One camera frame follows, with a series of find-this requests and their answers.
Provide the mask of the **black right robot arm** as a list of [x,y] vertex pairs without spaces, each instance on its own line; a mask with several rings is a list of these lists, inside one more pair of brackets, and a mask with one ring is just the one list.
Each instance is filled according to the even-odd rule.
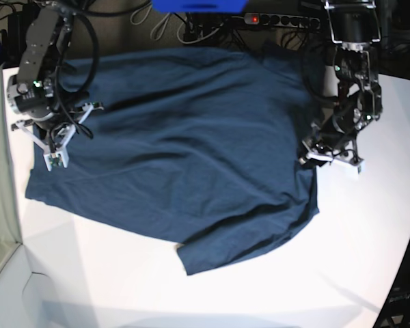
[[[99,64],[99,44],[91,22],[78,9],[58,1],[41,1],[40,12],[30,24],[26,49],[18,73],[8,80],[6,100],[10,109],[25,119],[11,124],[12,131],[22,131],[42,151],[48,170],[69,165],[68,144],[75,134],[93,138],[84,122],[94,111],[102,110],[100,102],[86,102],[88,88]],[[65,90],[59,80],[65,63],[74,20],[79,19],[93,42],[93,59],[83,85],[76,91]]]

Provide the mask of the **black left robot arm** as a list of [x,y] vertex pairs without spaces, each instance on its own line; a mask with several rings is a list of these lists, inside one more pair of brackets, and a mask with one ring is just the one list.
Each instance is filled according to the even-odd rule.
[[374,1],[324,1],[331,41],[335,46],[333,69],[338,79],[336,96],[314,91],[307,73],[308,92],[332,114],[313,121],[312,131],[301,142],[299,162],[304,167],[335,163],[358,176],[364,166],[357,136],[383,111],[376,43],[381,30]]

